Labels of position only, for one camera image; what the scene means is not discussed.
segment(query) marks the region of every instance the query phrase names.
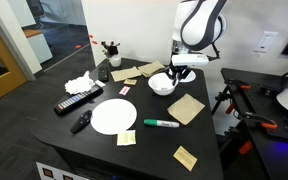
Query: white bowl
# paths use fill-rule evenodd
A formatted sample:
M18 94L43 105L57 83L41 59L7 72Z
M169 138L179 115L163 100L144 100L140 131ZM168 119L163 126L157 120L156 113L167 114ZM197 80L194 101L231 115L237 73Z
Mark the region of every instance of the white bowl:
M176 81L175 86L173 86L172 82L165 73L158 73L148 80L148 85L156 94L166 96L171 94L178 84L178 81Z

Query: black table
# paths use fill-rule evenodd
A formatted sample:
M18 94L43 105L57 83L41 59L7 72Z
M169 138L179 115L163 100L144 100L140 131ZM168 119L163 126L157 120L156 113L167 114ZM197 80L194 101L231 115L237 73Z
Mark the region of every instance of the black table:
M248 71L240 71L234 69L223 68L221 70L224 80L229 78L238 79L251 84L261 84L273 88L281 87L281 76L262 74ZM240 88L235 85L227 85L223 91L224 94L229 92L233 103L236 105L238 112L253 112L254 108L243 94ZM215 113L217 102L212 112ZM261 112L271 111L271 106L263 106ZM283 111L274 111L274 114L266 114L265 116L274 119L276 122L283 121ZM224 161L223 166L226 167L232 161L233 153L238 153L238 149L245 141L250 140L256 155L261 162L263 170L268 179L288 179L288 140L271 136L267 131L260 127L258 123L250 120L242 120L236 128L231 129L230 137L221 147L221 158Z
M109 71L113 71L144 64L123 59L121 67L108 67ZM108 62L104 61L99 66L103 65L108 65ZM92 79L97 79L97 69L91 72ZM204 75L201 70L194 70L194 72L197 78L193 82L180 83L171 95L165 97L153 93L148 86L148 79L143 77L136 78L138 80L136 86L132 86L126 96L120 95L119 91L124 86L123 81L115 83L110 76L110 81L106 83L102 95L63 117L57 116L50 109L34 125L32 133L41 142L54 147L71 168L84 177L223 179ZM180 128L144 126L143 120L146 118L174 121L168 114L167 108L185 93L205 105L205 108L187 126ZM136 145L118 147L116 135L102 135L91 125L76 135L70 133L70 127L80 114L112 98L128 100L136 107L137 119L130 128L136 130ZM192 172L173 157L179 146L183 146L198 158Z

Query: remote control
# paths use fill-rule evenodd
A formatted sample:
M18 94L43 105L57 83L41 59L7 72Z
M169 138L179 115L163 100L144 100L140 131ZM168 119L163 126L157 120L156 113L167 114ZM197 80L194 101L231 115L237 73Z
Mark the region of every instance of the remote control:
M71 127L71 133L76 134L77 132L82 130L86 125L88 125L90 123L91 116L92 116L91 110L87 110L86 112L84 112Z
M98 68L98 80L102 82L108 81L108 69L105 66L101 66Z
M66 114L67 112L73 110L77 106L83 104L86 100L88 100L91 97L96 97L97 95L101 94L103 92L103 89L99 87L98 85L94 85L91 90L78 93L75 96L57 104L54 107L54 111L58 115Z

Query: light switch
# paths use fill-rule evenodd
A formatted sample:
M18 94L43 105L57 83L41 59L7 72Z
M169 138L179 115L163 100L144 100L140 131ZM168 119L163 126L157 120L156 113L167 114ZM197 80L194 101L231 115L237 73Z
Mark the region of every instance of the light switch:
M264 31L254 49L254 52L266 53L277 35L278 32Z

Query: cup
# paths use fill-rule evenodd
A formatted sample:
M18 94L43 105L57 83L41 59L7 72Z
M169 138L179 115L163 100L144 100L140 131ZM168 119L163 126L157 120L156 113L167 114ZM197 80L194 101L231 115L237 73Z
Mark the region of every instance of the cup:
M109 61L113 67L118 67L122 63L122 58L118 55L114 55L109 58Z

